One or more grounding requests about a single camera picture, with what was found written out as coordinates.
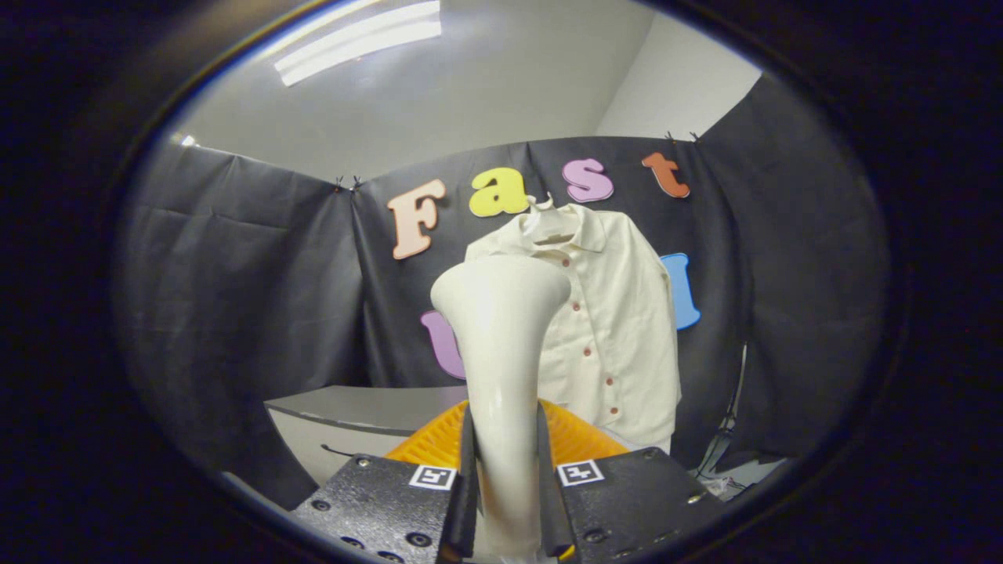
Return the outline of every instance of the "orange plastic object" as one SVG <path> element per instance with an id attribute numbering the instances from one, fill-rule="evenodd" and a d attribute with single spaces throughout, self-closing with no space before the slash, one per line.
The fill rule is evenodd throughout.
<path id="1" fill-rule="evenodd" d="M 544 399 L 554 465 L 623 455 L 629 451 L 568 409 Z M 459 468 L 459 436 L 466 401 L 449 407 L 391 451 L 386 458 L 440 468 Z"/>

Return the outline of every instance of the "fluorescent light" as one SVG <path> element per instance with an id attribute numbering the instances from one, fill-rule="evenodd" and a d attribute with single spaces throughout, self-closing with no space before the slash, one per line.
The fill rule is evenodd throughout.
<path id="1" fill-rule="evenodd" d="M 324 51 L 333 49 L 349 41 L 377 33 L 405 22 L 437 14 L 438 12 L 438 0 L 433 2 L 421 2 L 420 4 L 411 4 L 410 6 L 384 12 L 371 18 L 364 19 L 358 23 L 353 23 L 343 29 L 339 29 L 334 33 L 325 35 L 324 37 L 321 37 L 320 39 L 293 51 L 289 55 L 286 55 L 276 61 L 275 69 L 282 72 L 291 66 L 304 62 L 311 57 L 322 55 Z"/>
<path id="2" fill-rule="evenodd" d="M 348 14 L 351 14 L 352 12 L 361 10 L 366 6 L 372 6 L 376 2 L 379 2 L 379 0 L 358 0 L 357 2 L 349 2 L 340 8 L 331 10 L 330 12 L 322 13 L 317 17 L 308 20 L 303 25 L 300 25 L 299 27 L 293 29 L 292 31 L 282 36 L 281 38 L 279 38 L 279 40 L 275 41 L 274 43 L 266 47 L 265 50 L 262 51 L 261 55 L 262 56 L 271 55 L 279 51 L 286 45 L 299 41 L 303 37 L 306 37 L 310 33 L 324 27 L 325 25 L 335 20 L 341 19 L 347 16 Z"/>
<path id="3" fill-rule="evenodd" d="M 382 33 L 368 35 L 352 41 L 343 47 L 328 51 L 321 56 L 314 57 L 294 67 L 288 73 L 282 74 L 282 81 L 286 86 L 292 86 L 300 80 L 322 70 L 356 57 L 361 57 L 367 53 L 403 45 L 404 43 L 420 41 L 421 39 L 430 39 L 439 35 L 442 35 L 442 25 L 437 21 L 423 21 L 400 25 Z"/>

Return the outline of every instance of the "clothes hanger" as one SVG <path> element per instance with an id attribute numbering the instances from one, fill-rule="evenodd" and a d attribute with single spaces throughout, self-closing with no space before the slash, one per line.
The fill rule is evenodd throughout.
<path id="1" fill-rule="evenodd" d="M 530 217 L 523 224 L 523 235 L 537 244 L 568 241 L 578 231 L 577 217 L 569 217 L 554 207 L 554 198 L 547 193 L 548 200 L 542 204 L 537 198 L 527 196 L 530 201 Z"/>

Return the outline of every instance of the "colorful letter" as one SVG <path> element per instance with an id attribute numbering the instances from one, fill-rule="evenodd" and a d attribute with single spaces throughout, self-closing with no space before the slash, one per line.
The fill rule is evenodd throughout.
<path id="1" fill-rule="evenodd" d="M 426 311 L 421 314 L 421 324 L 428 329 L 428 336 L 432 339 L 432 350 L 439 366 L 449 375 L 465 380 L 466 372 L 463 371 L 463 361 L 459 357 L 456 336 L 452 332 L 452 327 L 446 323 L 445 317 L 435 310 Z"/>
<path id="2" fill-rule="evenodd" d="M 440 180 L 434 180 L 386 203 L 386 207 L 393 212 L 393 222 L 397 226 L 397 246 L 393 248 L 393 258 L 399 261 L 431 246 L 432 238 L 421 233 L 420 224 L 428 229 L 435 229 L 438 212 L 434 202 L 425 200 L 421 206 L 417 206 L 417 203 L 422 198 L 439 200 L 444 196 L 445 185 Z"/>
<path id="3" fill-rule="evenodd" d="M 700 320 L 700 312 L 693 305 L 689 276 L 686 275 L 689 257 L 683 253 L 676 253 L 661 259 L 665 270 L 669 271 L 669 279 L 672 280 L 672 305 L 676 310 L 676 330 L 685 329 Z"/>
<path id="4" fill-rule="evenodd" d="M 568 163 L 561 174 L 570 185 L 568 195 L 576 202 L 596 202 L 613 196 L 613 181 L 602 172 L 599 161 L 585 159 Z"/>
<path id="5" fill-rule="evenodd" d="M 501 212 L 518 214 L 530 207 L 526 199 L 523 175 L 516 169 L 499 167 L 473 177 L 470 211 L 478 218 L 489 218 Z"/>
<path id="6" fill-rule="evenodd" d="M 672 171 L 678 171 L 679 165 L 675 161 L 666 161 L 661 153 L 652 153 L 644 158 L 641 164 L 651 169 L 655 173 L 655 180 L 662 191 L 673 198 L 686 198 L 689 196 L 689 187 L 676 182 L 676 176 Z"/>

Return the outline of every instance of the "button-up shirt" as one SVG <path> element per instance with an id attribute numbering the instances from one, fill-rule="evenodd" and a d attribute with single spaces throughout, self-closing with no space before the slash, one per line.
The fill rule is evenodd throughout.
<path id="1" fill-rule="evenodd" d="M 571 297 L 554 316 L 540 356 L 540 396 L 639 445 L 668 451 L 679 363 L 669 274 L 625 214 L 570 204 L 570 240 L 537 244 L 528 214 L 471 243 L 467 261 L 523 255 L 557 266 Z"/>

